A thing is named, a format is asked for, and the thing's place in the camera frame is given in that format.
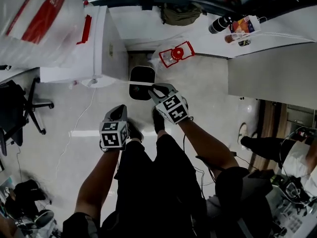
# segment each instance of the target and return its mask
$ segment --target floor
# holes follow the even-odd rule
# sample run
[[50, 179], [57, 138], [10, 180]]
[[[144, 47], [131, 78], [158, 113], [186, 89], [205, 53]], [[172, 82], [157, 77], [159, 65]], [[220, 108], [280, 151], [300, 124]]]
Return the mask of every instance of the floor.
[[[32, 79], [38, 71], [33, 70], [15, 77], [14, 81], [29, 89]], [[237, 96], [229, 96], [227, 60], [211, 57], [193, 57], [188, 63], [182, 64], [175, 74], [166, 76], [159, 73], [158, 81], [170, 82], [186, 97], [189, 111], [194, 121], [207, 132], [221, 140], [231, 151], [249, 161], [251, 152], [242, 149], [237, 144], [238, 130], [241, 123], [246, 122], [249, 133], [256, 130], [258, 119], [258, 101]], [[67, 151], [60, 160], [58, 171], [56, 167], [60, 155], [69, 141], [69, 134], [74, 129], [80, 114], [91, 102], [94, 89], [84, 85], [72, 86], [67, 83], [41, 83], [37, 85], [36, 93], [41, 99], [50, 99], [55, 108], [42, 108], [39, 115], [47, 130], [41, 135], [34, 124], [30, 122], [24, 127], [24, 142], [19, 154], [22, 178], [27, 176], [37, 179], [42, 187], [53, 198], [53, 204], [48, 209], [55, 212], [55, 218], [61, 227], [74, 211], [78, 190], [103, 154], [99, 149], [99, 123], [105, 113], [111, 108], [125, 104], [128, 115], [139, 125], [145, 136], [144, 146], [151, 159], [156, 156], [156, 135], [152, 126], [151, 101], [136, 101], [128, 95], [128, 83], [116, 82], [113, 85], [96, 89], [91, 107], [84, 113], [73, 133]], [[183, 133], [176, 125], [168, 122], [166, 130], [182, 145]], [[186, 141], [186, 154], [193, 165], [205, 171], [204, 194], [214, 194], [214, 184], [208, 175], [204, 164], [195, 158], [195, 152]], [[20, 181], [16, 145], [7, 147], [8, 156], [1, 157], [7, 171], [12, 177]], [[237, 159], [239, 165], [248, 164]], [[201, 181], [201, 174], [197, 173], [197, 180]], [[102, 211], [102, 219], [115, 209], [117, 182], [113, 181], [109, 197]]]

